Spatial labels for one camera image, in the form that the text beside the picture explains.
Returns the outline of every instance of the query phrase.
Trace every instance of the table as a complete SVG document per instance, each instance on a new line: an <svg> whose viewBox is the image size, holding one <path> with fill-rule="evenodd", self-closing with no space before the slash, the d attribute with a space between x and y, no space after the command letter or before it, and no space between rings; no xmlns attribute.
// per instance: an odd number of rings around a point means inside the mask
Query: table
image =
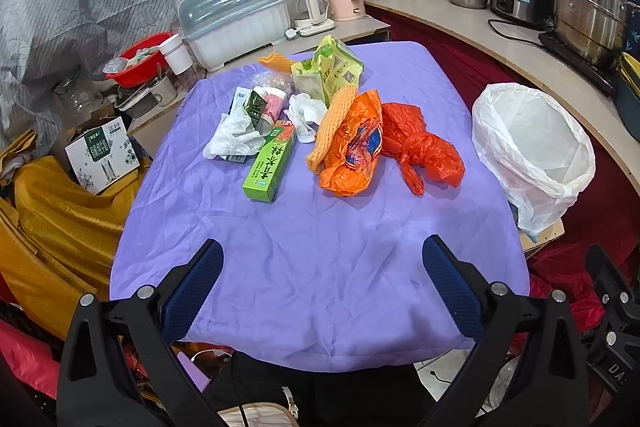
<svg viewBox="0 0 640 427"><path fill-rule="evenodd" d="M447 0L365 0L370 6L427 24L471 44L558 100L607 150L640 193L640 144L628 133L613 103L546 51L495 34L490 10L470 10ZM535 30L501 25L503 33L537 41Z"/></svg>
<svg viewBox="0 0 640 427"><path fill-rule="evenodd" d="M433 233L488 281L528 295L508 202L478 159L469 111L442 69L415 42L351 49L365 65L361 92L418 105L430 132L456 147L466 169L460 187L426 182L425 194L414 196L395 160L381 157L367 190L338 198L306 167L313 144L298 143L276 200L251 201L241 188L250 159L202 156L234 88L248 86L257 66L225 71L196 85L145 176L115 255L112 299L157 284L210 237L225 251L224 268L188 340L338 373L472 345L422 265L422 243Z"/></svg>
<svg viewBox="0 0 640 427"><path fill-rule="evenodd" d="M335 28L327 32L318 33L310 37L296 37L292 41L284 41L275 46L265 46L258 50L252 51L238 57L227 63L223 68L211 73L215 76L225 71L253 64L258 58L265 57L271 52L278 52L283 55L295 55L296 53L314 50L318 47L320 41L327 35L333 35L343 42L354 42L363 38L379 38L380 40L388 40L389 25L375 20L369 15L365 15L354 21L336 22ZM187 92L178 91L176 99L166 107L152 108L140 118L136 118L129 126L128 134L138 140L140 145L151 155L155 156L164 136L168 133L174 124L178 108L182 104Z"/></svg>

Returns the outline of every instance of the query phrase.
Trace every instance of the black pants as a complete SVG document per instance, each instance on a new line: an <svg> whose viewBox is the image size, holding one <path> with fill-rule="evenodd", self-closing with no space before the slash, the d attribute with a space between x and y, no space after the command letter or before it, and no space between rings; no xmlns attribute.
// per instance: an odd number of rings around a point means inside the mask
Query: black pants
<svg viewBox="0 0 640 427"><path fill-rule="evenodd" d="M413 365L310 373L261 362L239 351L204 390L204 397L219 411L237 407L238 402L271 402L287 408L283 386L300 409L301 427L415 427L435 404Z"/></svg>

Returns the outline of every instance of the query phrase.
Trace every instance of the metal screw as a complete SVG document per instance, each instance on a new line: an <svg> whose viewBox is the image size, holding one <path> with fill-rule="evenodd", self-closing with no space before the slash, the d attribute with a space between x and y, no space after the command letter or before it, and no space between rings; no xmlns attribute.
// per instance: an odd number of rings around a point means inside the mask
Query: metal screw
<svg viewBox="0 0 640 427"><path fill-rule="evenodd" d="M494 282L491 285L491 292L494 295L507 295L507 292L509 291L509 289L507 288L507 285L503 282Z"/></svg>
<svg viewBox="0 0 640 427"><path fill-rule="evenodd" d="M88 306L89 304L91 304L94 301L94 295L91 293L85 293L81 298L80 298L80 305L81 306Z"/></svg>
<svg viewBox="0 0 640 427"><path fill-rule="evenodd" d="M566 300L566 294L562 290L553 290L551 296L556 302L564 302Z"/></svg>
<svg viewBox="0 0 640 427"><path fill-rule="evenodd" d="M151 295L154 294L154 287L153 286L149 286L148 284L145 286L140 286L140 288L138 288L138 291L136 292L138 297L140 297L141 299L148 299Z"/></svg>

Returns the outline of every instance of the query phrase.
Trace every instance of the red plastic bowl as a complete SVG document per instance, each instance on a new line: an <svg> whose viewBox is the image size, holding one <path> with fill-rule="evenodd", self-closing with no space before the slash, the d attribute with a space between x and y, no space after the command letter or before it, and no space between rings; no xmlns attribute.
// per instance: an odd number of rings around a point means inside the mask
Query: red plastic bowl
<svg viewBox="0 0 640 427"><path fill-rule="evenodd" d="M151 48L152 46L159 46L169 37L172 33L158 33L140 41L138 44L130 47L128 50L120 54L124 58L133 58L136 56L136 51L142 48ZM158 64L162 69L167 67L166 60L160 52L155 52L149 57L145 58L142 62L137 63L132 68L129 68L122 73L105 73L104 76L112 78L122 87L136 87L144 84L146 81L151 80L153 77L158 76Z"/></svg>

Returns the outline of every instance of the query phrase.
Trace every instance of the white tissue paper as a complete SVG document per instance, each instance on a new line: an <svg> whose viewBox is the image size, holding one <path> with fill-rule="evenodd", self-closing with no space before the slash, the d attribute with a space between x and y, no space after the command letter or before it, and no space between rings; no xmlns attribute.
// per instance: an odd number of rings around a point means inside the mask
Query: white tissue paper
<svg viewBox="0 0 640 427"><path fill-rule="evenodd" d="M311 98L306 92L294 94L289 99L289 108L284 114L296 128L296 137L300 143L311 143L316 139L316 131L308 124L320 125L326 115L326 105L322 100Z"/></svg>
<svg viewBox="0 0 640 427"><path fill-rule="evenodd" d="M202 155L209 160L216 156L252 156L260 152L264 138L254 129L243 105L231 114L223 113L220 124Z"/></svg>

